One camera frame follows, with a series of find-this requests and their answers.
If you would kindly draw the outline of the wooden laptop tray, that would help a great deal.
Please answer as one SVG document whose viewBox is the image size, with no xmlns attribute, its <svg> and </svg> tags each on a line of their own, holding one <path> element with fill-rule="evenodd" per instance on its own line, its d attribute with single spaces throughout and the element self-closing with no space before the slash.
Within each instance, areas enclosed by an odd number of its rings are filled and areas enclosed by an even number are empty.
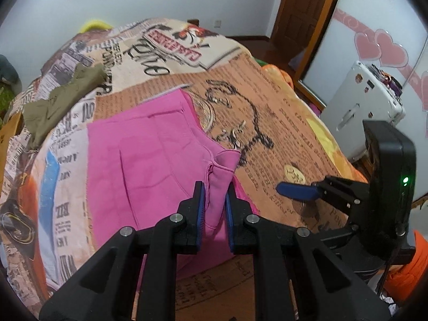
<svg viewBox="0 0 428 321">
<path fill-rule="evenodd" d="M 11 173 L 12 160 L 17 150 L 17 135 L 22 130 L 22 124 L 22 113 L 17 112 L 1 128 L 1 188 L 5 178 Z"/>
</svg>

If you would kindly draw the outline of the pink pants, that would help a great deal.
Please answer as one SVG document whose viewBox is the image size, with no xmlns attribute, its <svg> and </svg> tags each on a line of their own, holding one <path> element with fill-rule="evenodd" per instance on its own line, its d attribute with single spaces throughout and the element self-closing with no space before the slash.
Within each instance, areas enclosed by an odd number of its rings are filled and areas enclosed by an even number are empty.
<svg viewBox="0 0 428 321">
<path fill-rule="evenodd" d="M 153 227 L 205 186 L 202 246 L 178 258 L 189 277 L 232 258 L 223 213 L 226 192 L 237 182 L 241 154 L 223 148 L 200 128 L 192 100 L 171 91 L 88 126 L 87 201 L 97 246 L 120 228 Z"/>
</svg>

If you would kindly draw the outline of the yellow headboard cushion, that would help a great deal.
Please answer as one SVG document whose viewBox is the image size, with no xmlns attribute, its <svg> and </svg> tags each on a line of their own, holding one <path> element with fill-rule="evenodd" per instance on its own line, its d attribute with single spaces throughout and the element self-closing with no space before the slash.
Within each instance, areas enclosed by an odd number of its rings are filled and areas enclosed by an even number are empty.
<svg viewBox="0 0 428 321">
<path fill-rule="evenodd" d="M 110 30 L 112 26 L 101 20 L 90 20 L 81 26 L 79 33 L 86 33 L 93 30 Z"/>
</svg>

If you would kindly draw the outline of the olive green garment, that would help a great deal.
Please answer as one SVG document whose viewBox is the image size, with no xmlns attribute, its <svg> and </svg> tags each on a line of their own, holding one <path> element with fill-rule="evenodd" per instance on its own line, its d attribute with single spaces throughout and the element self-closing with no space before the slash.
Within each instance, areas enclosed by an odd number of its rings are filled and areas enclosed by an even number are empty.
<svg viewBox="0 0 428 321">
<path fill-rule="evenodd" d="M 78 64 L 70 82 L 53 89 L 48 99 L 39 99 L 26 104 L 23 108 L 23 117 L 30 133 L 28 148 L 39 148 L 48 133 L 71 108 L 106 80 L 107 73 L 102 64 L 95 67 Z"/>
</svg>

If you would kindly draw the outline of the orange yellow blanket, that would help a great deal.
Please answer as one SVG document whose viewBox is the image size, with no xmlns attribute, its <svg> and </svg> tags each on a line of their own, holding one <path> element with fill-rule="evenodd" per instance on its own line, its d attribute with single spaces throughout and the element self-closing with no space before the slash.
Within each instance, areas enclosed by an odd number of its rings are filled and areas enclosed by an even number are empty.
<svg viewBox="0 0 428 321">
<path fill-rule="evenodd" d="M 265 62 L 262 62 L 261 69 L 276 85 L 285 91 L 286 97 L 296 104 L 297 108 L 303 112 L 303 118 L 311 127 L 311 130 L 314 132 L 340 176 L 353 181 L 367 183 L 367 179 L 345 158 L 336 140 L 324 123 L 321 122 L 314 111 L 295 93 L 290 75 L 286 71 L 279 69 L 276 65 Z"/>
</svg>

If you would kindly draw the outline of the white suitcase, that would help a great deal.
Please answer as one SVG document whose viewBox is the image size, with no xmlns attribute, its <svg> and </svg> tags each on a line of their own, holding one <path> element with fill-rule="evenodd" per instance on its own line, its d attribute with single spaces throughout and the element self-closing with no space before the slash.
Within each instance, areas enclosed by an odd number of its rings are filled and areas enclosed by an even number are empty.
<svg viewBox="0 0 428 321">
<path fill-rule="evenodd" d="M 321 113 L 321 121 L 348 160 L 354 162 L 366 153 L 364 120 L 382 120 L 395 126 L 405 117 L 402 93 L 398 80 L 374 64 L 353 64 Z"/>
</svg>

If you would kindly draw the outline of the wooden door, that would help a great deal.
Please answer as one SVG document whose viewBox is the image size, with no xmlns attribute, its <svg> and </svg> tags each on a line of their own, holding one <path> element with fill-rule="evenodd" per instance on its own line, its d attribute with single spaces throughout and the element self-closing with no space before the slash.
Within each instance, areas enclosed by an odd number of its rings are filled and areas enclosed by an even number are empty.
<svg viewBox="0 0 428 321">
<path fill-rule="evenodd" d="M 303 51 L 333 0 L 281 0 L 271 35 L 273 63 L 286 64 Z"/>
</svg>

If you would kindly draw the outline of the grey plush toy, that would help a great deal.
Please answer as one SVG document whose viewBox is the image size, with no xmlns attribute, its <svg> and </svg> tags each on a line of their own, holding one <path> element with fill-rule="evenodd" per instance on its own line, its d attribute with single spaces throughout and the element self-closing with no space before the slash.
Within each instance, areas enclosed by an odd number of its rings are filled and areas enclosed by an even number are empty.
<svg viewBox="0 0 428 321">
<path fill-rule="evenodd" d="M 19 94 L 22 90 L 20 77 L 16 69 L 3 54 L 0 55 L 0 73 L 1 82 L 9 85 L 14 94 Z"/>
</svg>

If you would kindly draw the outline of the newspaper print bed cover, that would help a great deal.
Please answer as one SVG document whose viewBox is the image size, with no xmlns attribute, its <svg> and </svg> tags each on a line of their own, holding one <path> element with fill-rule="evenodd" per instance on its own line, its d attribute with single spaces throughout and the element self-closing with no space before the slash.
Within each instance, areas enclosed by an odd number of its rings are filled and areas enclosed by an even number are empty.
<svg viewBox="0 0 428 321">
<path fill-rule="evenodd" d="M 319 231 L 345 216 L 276 185 L 363 178 L 285 71 L 165 18 L 62 46 L 9 108 L 1 165 L 2 263 L 34 317 L 111 235 L 152 227 L 202 181 L 202 247 L 178 258 L 178 318 L 251 320 L 253 262 L 228 248 L 228 184 L 259 215 Z"/>
</svg>

